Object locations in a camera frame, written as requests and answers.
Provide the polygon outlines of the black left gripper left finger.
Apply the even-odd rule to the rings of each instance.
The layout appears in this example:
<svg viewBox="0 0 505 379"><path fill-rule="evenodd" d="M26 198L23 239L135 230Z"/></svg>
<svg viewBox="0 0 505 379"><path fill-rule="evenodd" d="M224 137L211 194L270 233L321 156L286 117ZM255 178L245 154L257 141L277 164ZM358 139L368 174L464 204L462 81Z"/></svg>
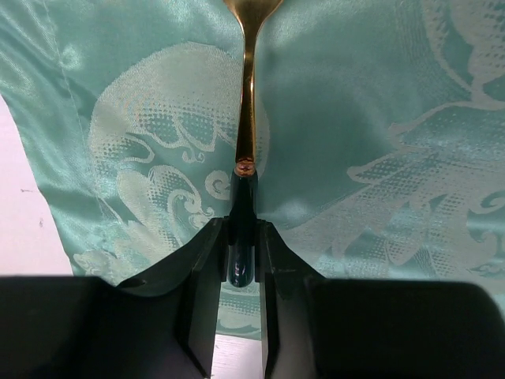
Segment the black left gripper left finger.
<svg viewBox="0 0 505 379"><path fill-rule="evenodd" d="M208 378L226 222L117 286L95 276L1 279L4 378Z"/></svg>

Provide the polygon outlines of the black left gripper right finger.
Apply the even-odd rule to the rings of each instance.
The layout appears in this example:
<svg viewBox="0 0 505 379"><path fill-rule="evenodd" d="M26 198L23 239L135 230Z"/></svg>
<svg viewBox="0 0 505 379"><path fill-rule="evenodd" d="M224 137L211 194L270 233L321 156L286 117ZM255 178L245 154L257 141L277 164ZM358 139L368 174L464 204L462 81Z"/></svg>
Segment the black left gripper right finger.
<svg viewBox="0 0 505 379"><path fill-rule="evenodd" d="M504 321L473 283L329 279L256 227L266 378L501 378Z"/></svg>

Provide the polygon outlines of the gold fork with green handle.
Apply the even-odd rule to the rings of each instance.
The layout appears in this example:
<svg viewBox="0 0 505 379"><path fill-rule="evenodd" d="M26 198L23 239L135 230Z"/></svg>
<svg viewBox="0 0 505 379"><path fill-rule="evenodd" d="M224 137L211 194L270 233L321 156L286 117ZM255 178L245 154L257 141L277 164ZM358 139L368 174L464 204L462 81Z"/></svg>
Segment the gold fork with green handle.
<svg viewBox="0 0 505 379"><path fill-rule="evenodd" d="M247 287L255 273L256 233L256 41L265 21L282 0L226 1L226 7L241 27L244 39L240 114L235 165L230 182L231 210L228 217L226 277L234 287Z"/></svg>

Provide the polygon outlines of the green patterned satin cloth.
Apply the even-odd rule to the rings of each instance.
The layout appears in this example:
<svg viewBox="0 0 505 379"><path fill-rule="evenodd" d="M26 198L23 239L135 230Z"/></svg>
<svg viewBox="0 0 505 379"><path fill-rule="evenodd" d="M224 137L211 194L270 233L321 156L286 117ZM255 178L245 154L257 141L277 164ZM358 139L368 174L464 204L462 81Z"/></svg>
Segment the green patterned satin cloth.
<svg viewBox="0 0 505 379"><path fill-rule="evenodd" d="M78 276L230 210L241 29L221 1L4 1L1 95ZM256 48L257 211L325 276L504 303L504 4L285 1Z"/></svg>

